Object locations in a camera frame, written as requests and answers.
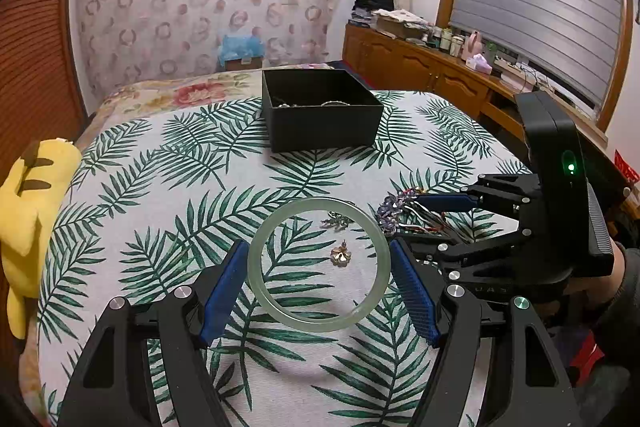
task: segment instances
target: pink kettle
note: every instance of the pink kettle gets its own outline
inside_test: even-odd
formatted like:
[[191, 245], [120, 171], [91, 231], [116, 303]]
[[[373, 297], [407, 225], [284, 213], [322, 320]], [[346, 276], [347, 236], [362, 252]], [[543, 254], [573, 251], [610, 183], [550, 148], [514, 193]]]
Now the pink kettle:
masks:
[[474, 31], [466, 38], [465, 45], [462, 46], [462, 60], [467, 60], [479, 53], [482, 53], [482, 34]]

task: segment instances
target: blue gripper pad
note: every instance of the blue gripper pad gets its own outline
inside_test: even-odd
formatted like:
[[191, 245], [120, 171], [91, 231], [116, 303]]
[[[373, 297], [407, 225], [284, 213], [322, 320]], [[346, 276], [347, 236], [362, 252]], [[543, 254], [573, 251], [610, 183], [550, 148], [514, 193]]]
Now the blue gripper pad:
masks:
[[435, 304], [398, 241], [391, 242], [389, 251], [391, 253], [391, 272], [414, 323], [415, 331], [431, 346], [436, 346], [440, 332], [436, 327]]
[[200, 331], [200, 338], [207, 346], [210, 346], [225, 332], [231, 309], [234, 307], [246, 279], [248, 255], [249, 244], [242, 241], [207, 299], [207, 304], [204, 307], [203, 326]]

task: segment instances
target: tablecloth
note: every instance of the tablecloth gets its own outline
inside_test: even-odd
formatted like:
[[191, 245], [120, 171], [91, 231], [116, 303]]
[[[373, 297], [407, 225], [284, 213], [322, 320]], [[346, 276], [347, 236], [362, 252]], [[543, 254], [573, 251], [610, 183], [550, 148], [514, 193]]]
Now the tablecloth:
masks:
[[[68, 379], [111, 298], [161, 299], [219, 263], [231, 242], [294, 198], [331, 195], [376, 208], [407, 187], [457, 190], [485, 172], [526, 172], [475, 121], [434, 94], [376, 92], [385, 105], [376, 142], [274, 154], [260, 99], [192, 107], [118, 124], [83, 155], [52, 233], [38, 301], [42, 394], [55, 424]], [[324, 212], [286, 221], [263, 254], [270, 292], [310, 317], [341, 314], [376, 272], [366, 236], [322, 225]], [[485, 211], [448, 214], [472, 241], [516, 229]], [[346, 241], [347, 267], [330, 261]], [[149, 358], [161, 420], [176, 425], [159, 341]], [[233, 425], [393, 426], [409, 422], [436, 350], [418, 337], [390, 280], [366, 319], [332, 333], [276, 323], [244, 285], [223, 338], [203, 353]], [[481, 345], [461, 425], [484, 391]]]

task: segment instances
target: stack of clothes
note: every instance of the stack of clothes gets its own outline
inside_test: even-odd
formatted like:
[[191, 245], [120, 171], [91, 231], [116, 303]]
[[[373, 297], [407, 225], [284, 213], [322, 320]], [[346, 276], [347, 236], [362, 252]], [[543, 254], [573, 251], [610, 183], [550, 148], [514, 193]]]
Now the stack of clothes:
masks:
[[356, 0], [351, 11], [349, 24], [369, 28], [373, 24], [371, 12], [379, 9], [393, 10], [394, 0]]

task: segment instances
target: louvered wooden door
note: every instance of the louvered wooden door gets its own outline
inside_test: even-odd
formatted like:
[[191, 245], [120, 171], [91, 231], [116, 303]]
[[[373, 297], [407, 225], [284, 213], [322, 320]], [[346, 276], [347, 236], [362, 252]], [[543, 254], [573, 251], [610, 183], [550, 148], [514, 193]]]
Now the louvered wooden door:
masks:
[[76, 140], [85, 121], [68, 0], [0, 0], [0, 182], [32, 140]]

